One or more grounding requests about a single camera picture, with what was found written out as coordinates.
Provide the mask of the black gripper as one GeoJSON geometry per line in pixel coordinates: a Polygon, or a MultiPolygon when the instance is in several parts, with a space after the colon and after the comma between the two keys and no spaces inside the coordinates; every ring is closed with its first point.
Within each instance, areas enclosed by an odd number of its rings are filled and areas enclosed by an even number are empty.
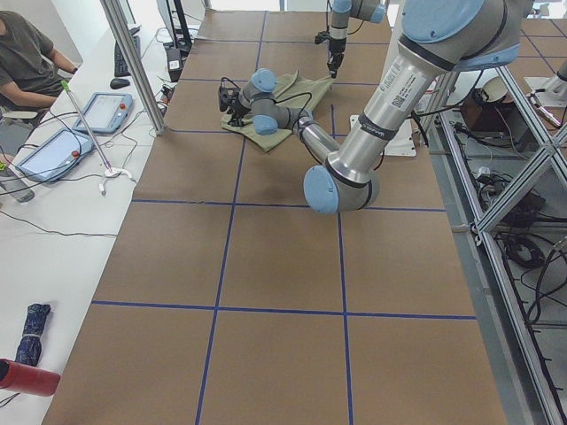
{"type": "Polygon", "coordinates": [[[346,49],[347,28],[330,27],[329,29],[329,63],[330,77],[335,79],[344,57],[346,49]]]}
{"type": "Polygon", "coordinates": [[[248,107],[240,100],[239,90],[225,90],[223,94],[223,111],[230,115],[229,124],[232,127],[243,127],[244,117],[248,113],[248,107]]]}

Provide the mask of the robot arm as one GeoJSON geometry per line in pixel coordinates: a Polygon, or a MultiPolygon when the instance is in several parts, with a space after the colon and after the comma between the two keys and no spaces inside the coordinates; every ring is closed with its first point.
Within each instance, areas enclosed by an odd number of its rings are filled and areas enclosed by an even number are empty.
{"type": "Polygon", "coordinates": [[[279,105],[276,76],[261,68],[242,88],[219,87],[219,108],[230,123],[252,116],[259,135],[288,129],[318,165],[303,182],[309,206],[325,214],[359,210],[372,203],[379,185],[373,165],[385,146],[441,74],[505,66],[518,55],[521,21],[529,1],[407,1],[402,9],[398,56],[393,60],[342,143],[304,108],[279,105]]]}
{"type": "Polygon", "coordinates": [[[386,16],[389,3],[389,1],[379,0],[335,0],[330,3],[327,67],[331,78],[337,77],[345,55],[349,19],[380,23],[386,16]]]}

